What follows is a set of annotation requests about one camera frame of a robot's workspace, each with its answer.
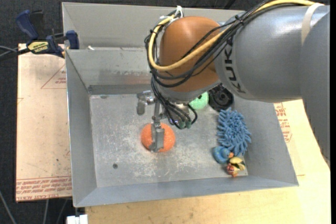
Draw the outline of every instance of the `blue spiky toy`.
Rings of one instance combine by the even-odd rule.
[[[247,130],[244,117],[236,110],[221,110],[218,117],[217,136],[219,144],[233,152],[235,156],[244,155],[247,142],[251,143],[251,133]]]

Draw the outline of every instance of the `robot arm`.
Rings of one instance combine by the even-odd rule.
[[[249,100],[302,98],[330,160],[329,6],[267,0],[222,24],[178,15],[163,19],[147,39],[152,87],[163,103],[187,106],[220,83]],[[155,59],[156,37],[163,28]]]

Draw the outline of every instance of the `gray cable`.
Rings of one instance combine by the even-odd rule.
[[[46,202],[46,209],[44,210],[43,224],[46,224],[47,213],[48,213],[49,199]]]
[[[63,213],[63,211],[64,211],[64,208],[65,208],[65,205],[67,204],[67,202],[68,202],[68,199],[65,200],[65,202],[64,202],[64,204],[63,204],[63,206],[62,206],[62,209],[61,209],[61,211],[60,211],[60,213],[59,213],[59,215],[58,215],[56,224],[58,224],[58,222],[61,220],[61,216],[62,216],[62,213]]]
[[[12,51],[12,52],[17,52],[17,49],[8,48],[8,47],[5,47],[5,46],[0,46],[0,49],[9,50],[9,51]]]
[[[2,196],[1,190],[0,190],[0,198],[1,198],[2,203],[3,203],[4,206],[5,206],[5,209],[6,209],[7,213],[8,213],[8,215],[9,215],[9,217],[11,218],[12,223],[13,223],[13,224],[16,224],[16,221],[15,221],[15,219],[13,218],[12,213],[10,212],[10,210],[9,210],[9,208],[8,208],[8,206],[7,206],[7,203],[6,203],[5,199],[4,199],[4,196]]]

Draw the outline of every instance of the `blue rubber toy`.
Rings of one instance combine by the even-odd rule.
[[[230,155],[230,150],[223,146],[217,146],[212,149],[212,155],[219,164],[226,164]]]
[[[243,115],[228,108],[220,111],[218,122],[219,144],[233,152],[235,156],[244,155],[247,150],[247,143],[251,143],[251,133],[246,127]]]

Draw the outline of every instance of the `cable bundle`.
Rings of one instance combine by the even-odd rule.
[[[197,119],[196,112],[189,106],[190,109],[195,114],[195,118],[191,121],[190,117],[183,112],[181,109],[177,108],[174,104],[172,104],[169,100],[163,97],[158,89],[156,84],[159,84],[165,88],[173,88],[177,87],[183,83],[185,83],[188,79],[193,76],[196,76],[203,72],[225,49],[228,44],[232,44],[232,40],[234,35],[240,30],[242,27],[245,27],[249,21],[254,19],[255,17],[261,15],[264,12],[267,12],[271,9],[284,7],[289,5],[306,5],[310,6],[314,4],[314,2],[308,0],[266,0],[261,2],[260,4],[254,6],[246,12],[243,12],[241,15],[236,15],[233,19],[230,19],[227,23],[215,27],[210,30],[204,37],[202,37],[185,55],[181,57],[181,59],[172,65],[169,66],[161,66],[160,60],[158,58],[157,53],[157,37],[158,34],[171,23],[172,20],[183,17],[182,10],[178,8],[177,10],[169,13],[167,16],[163,17],[158,24],[150,30],[150,34],[145,39],[145,47],[147,51],[147,60],[149,67],[152,73],[152,88],[156,98],[160,101],[160,103],[165,108],[165,112],[167,116],[170,118],[170,122],[174,124],[173,119],[171,117],[171,113],[175,113],[181,121],[184,121],[184,118],[187,118],[188,121],[183,127],[189,127],[193,124]],[[210,40],[205,41],[205,39],[212,34],[214,31],[222,29],[222,31],[215,35]],[[200,54],[202,51],[205,51],[201,57],[195,61],[195,64],[192,68],[178,75],[172,75],[169,71],[180,67],[186,62],[193,59],[196,55]],[[162,80],[178,80],[174,83],[164,83]]]

